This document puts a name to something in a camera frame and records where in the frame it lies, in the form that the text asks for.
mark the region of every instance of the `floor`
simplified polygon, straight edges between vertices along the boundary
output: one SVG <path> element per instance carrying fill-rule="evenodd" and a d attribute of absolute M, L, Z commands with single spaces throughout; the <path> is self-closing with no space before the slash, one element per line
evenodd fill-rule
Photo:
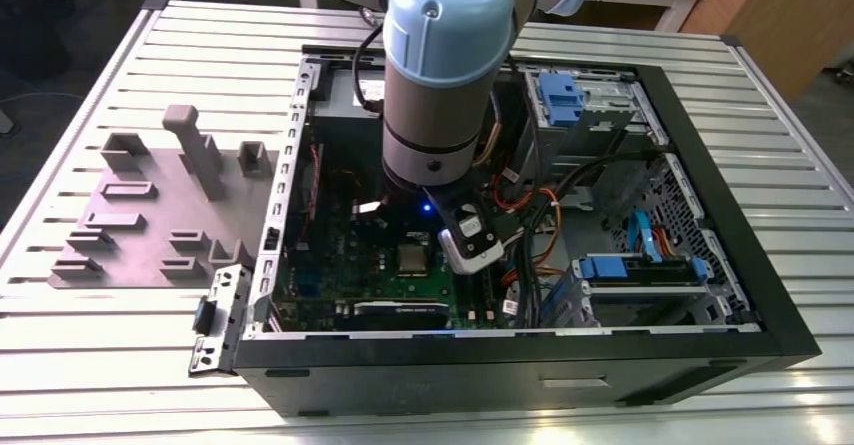
<path fill-rule="evenodd" d="M 0 140 L 0 228 L 46 156 L 53 149 L 80 101 L 70 96 L 32 96 L 2 103 L 25 93 L 56 92 L 84 96 L 109 59 L 116 44 L 133 21 L 142 0 L 74 0 L 76 14 L 57 23 L 73 57 L 70 69 L 58 77 L 25 82 L 0 69 L 0 107 L 20 124 L 20 132 Z M 296 6 L 297 0 L 201 0 L 262 5 Z M 323 6 L 340 6 L 323 2 Z M 816 78 L 794 104 L 810 132 L 854 182 L 854 88 L 832 82 L 830 75 Z"/>

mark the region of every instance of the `metal bracket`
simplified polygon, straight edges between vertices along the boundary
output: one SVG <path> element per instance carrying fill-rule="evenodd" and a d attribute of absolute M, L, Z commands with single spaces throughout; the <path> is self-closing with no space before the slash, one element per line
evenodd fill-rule
<path fill-rule="evenodd" d="M 232 376 L 237 340 L 242 330 L 252 272 L 242 265 L 220 268 L 209 293 L 201 297 L 193 320 L 198 333 L 189 359 L 190 378 Z"/>

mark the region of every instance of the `blue plastic clip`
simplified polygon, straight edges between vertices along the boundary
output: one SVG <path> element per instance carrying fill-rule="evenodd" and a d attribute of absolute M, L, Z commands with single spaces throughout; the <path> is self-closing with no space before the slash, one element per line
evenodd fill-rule
<path fill-rule="evenodd" d="M 592 278 L 596 276 L 596 269 L 592 265 L 592 260 L 581 258 L 577 261 L 577 267 L 581 269 L 581 278 Z"/>
<path fill-rule="evenodd" d="M 655 263 L 660 263 L 661 256 L 655 249 L 655 239 L 652 238 L 652 226 L 649 225 L 649 217 L 645 213 L 635 210 L 628 220 L 628 231 L 625 234 L 625 247 L 628 251 L 635 249 L 635 241 L 640 235 L 640 243 L 643 244 L 643 252 L 649 256 Z"/>
<path fill-rule="evenodd" d="M 591 257 L 599 278 L 627 278 L 625 265 L 621 257 Z"/>
<path fill-rule="evenodd" d="M 696 279 L 699 283 L 705 283 L 708 280 L 708 271 L 705 269 L 705 260 L 699 257 L 691 259 L 691 266 L 693 267 L 693 273 L 696 273 Z"/>
<path fill-rule="evenodd" d="M 584 92 L 575 79 L 564 73 L 540 73 L 539 91 L 548 110 L 548 124 L 552 127 L 571 127 L 584 112 Z"/>

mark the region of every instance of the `aluminum profile table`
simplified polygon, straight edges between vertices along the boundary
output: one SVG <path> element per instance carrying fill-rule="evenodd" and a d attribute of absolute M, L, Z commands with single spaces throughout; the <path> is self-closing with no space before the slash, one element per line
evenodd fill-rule
<path fill-rule="evenodd" d="M 0 437 L 854 442 L 854 195 L 743 50 L 697 35 L 532 24 L 513 54 L 663 67 L 820 357 L 641 409 L 282 420 L 240 378 L 189 380 L 189 325 L 204 290 L 54 290 L 46 283 L 105 166 L 98 147 L 126 131 L 176 148 L 160 116 L 169 104 L 190 103 L 221 149 L 244 140 L 274 148 L 301 46 L 355 46 L 367 29 L 349 12 L 178 1 L 156 8 L 140 12 L 0 236 Z"/>

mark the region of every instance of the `slotted aluminum table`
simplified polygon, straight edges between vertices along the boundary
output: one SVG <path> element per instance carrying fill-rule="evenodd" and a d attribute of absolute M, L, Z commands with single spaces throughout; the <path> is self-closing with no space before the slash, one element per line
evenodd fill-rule
<path fill-rule="evenodd" d="M 818 337 L 823 355 L 794 369 L 740 378 L 672 407 L 285 421 L 240 378 L 185 376 L 204 290 L 50 288 L 106 136 L 133 132 L 152 147 L 177 148 L 160 116 L 190 103 L 220 149 L 244 140 L 274 149 L 300 47 L 355 46 L 365 34 L 356 14 L 339 11 L 173 1 L 140 12 L 0 236 L 0 437 L 854 442 L 854 196 L 743 50 L 716 37 L 532 24 L 513 53 L 663 67 Z"/>

